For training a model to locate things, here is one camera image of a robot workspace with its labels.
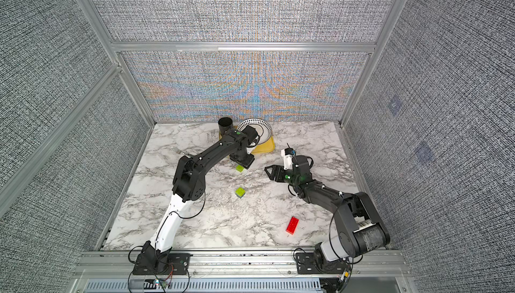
red lego brick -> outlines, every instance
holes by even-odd
[[[289,232],[291,235],[293,235],[293,233],[295,232],[295,228],[297,228],[298,223],[299,223],[299,219],[292,217],[292,219],[290,219],[290,223],[288,224],[288,227],[286,228],[286,231]]]

white marble surface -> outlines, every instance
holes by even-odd
[[[337,190],[357,192],[334,123],[271,125],[273,152],[255,155],[250,169],[242,173],[235,169],[235,162],[225,158],[206,175],[204,210],[182,222],[174,248],[314,245],[328,238],[331,213],[293,197],[286,183],[270,181],[263,169],[282,164],[281,149],[289,143],[298,154],[314,159],[314,179]],[[156,125],[104,250],[143,245],[154,233],[170,202],[172,179],[181,157],[171,146],[196,154],[217,140],[216,123]],[[240,186],[247,191],[241,199],[234,193]],[[202,204],[203,198],[184,215],[195,214]],[[300,220],[294,235],[285,231],[292,216]]]

yellow tray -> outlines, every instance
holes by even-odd
[[[222,135],[218,134],[218,139],[220,140],[222,138]],[[274,136],[270,136],[270,139],[268,139],[265,143],[259,144],[254,150],[251,152],[251,154],[265,154],[270,153],[274,151],[275,149],[275,143],[274,143]]]

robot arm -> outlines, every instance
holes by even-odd
[[[310,163],[309,157],[297,155],[292,148],[282,150],[281,155],[284,166],[265,168],[270,180],[290,184],[299,198],[334,214],[337,236],[316,246],[315,258],[321,264],[339,258],[355,258],[390,242],[383,220],[366,193],[343,193],[314,180],[310,171],[312,159]],[[358,223],[355,217],[365,220]]]
[[[232,161],[248,169],[254,162],[254,155],[249,154],[247,148],[254,147],[257,138],[258,133],[251,126],[245,127],[243,131],[230,129],[220,141],[202,153],[191,158],[184,155],[179,160],[170,205],[154,235],[143,245],[133,274],[160,274],[166,271],[169,265],[167,257],[183,219],[181,213],[204,194],[205,174],[227,155]]]

black cup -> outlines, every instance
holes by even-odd
[[[220,130],[221,135],[224,135],[227,130],[234,129],[234,126],[232,125],[232,119],[230,117],[224,116],[218,120],[218,129]]]

